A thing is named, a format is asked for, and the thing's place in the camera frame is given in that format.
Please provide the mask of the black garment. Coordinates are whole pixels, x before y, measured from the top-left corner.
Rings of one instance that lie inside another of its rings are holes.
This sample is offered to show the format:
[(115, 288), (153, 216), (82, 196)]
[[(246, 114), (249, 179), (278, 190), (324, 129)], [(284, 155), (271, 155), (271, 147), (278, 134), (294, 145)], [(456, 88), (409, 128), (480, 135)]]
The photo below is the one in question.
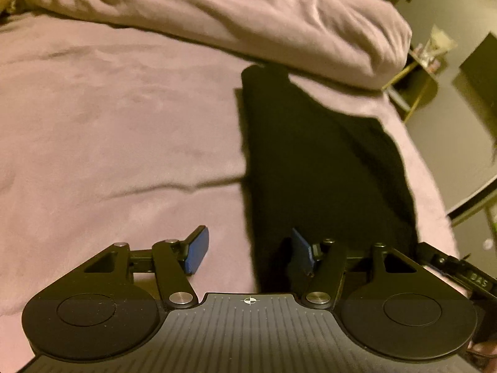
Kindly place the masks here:
[(415, 254), (414, 200), (380, 122), (325, 108), (277, 65), (252, 65), (241, 79), (259, 289), (291, 290), (292, 233)]

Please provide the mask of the mauve bed sheet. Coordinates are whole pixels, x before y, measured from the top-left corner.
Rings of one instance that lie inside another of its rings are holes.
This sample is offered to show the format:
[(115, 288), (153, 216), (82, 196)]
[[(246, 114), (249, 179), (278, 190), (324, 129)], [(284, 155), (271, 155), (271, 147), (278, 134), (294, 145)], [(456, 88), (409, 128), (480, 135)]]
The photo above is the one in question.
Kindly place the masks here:
[[(1, 369), (4, 372), (467, 372), (355, 344), (335, 318), (255, 293), (238, 88), (247, 62), (133, 28), (23, 14), (1, 28)], [(106, 247), (205, 224), (211, 246), (176, 311), (114, 360), (34, 357), (38, 291)]]

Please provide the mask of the small wooden side table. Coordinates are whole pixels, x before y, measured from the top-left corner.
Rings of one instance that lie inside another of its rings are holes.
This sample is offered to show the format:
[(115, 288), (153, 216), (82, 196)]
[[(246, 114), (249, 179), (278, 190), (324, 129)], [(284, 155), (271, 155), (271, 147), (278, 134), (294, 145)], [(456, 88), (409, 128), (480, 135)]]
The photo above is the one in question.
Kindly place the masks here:
[(382, 90), (395, 105), (403, 123), (407, 123), (416, 109), (434, 99), (439, 89), (437, 77), (424, 66), (413, 51), (402, 71), (395, 75)]

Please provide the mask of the items on side table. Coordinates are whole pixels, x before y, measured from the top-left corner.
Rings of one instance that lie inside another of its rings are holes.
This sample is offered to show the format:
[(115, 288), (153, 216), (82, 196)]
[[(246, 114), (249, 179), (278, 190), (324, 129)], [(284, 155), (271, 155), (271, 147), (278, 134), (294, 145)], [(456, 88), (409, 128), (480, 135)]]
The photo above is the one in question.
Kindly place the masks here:
[(458, 43), (437, 25), (432, 25), (431, 34), (425, 43), (414, 48), (414, 56), (426, 71), (436, 74), (442, 66), (445, 55), (454, 50)]

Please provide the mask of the mauve crumpled duvet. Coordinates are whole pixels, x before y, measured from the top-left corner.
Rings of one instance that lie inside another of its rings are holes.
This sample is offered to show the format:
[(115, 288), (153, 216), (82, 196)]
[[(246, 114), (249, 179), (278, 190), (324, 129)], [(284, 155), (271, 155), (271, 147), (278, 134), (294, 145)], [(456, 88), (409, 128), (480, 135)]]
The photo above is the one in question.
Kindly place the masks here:
[(384, 0), (25, 0), (74, 19), (153, 30), (379, 90), (412, 31)]

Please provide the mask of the dark wall television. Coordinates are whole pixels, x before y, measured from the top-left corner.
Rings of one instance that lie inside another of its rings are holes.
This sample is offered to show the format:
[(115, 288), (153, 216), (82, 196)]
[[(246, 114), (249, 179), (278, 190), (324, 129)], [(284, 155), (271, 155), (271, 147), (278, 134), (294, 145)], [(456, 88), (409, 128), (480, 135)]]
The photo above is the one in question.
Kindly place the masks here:
[(460, 69), (478, 95), (496, 110), (497, 39), (490, 32), (460, 65)]

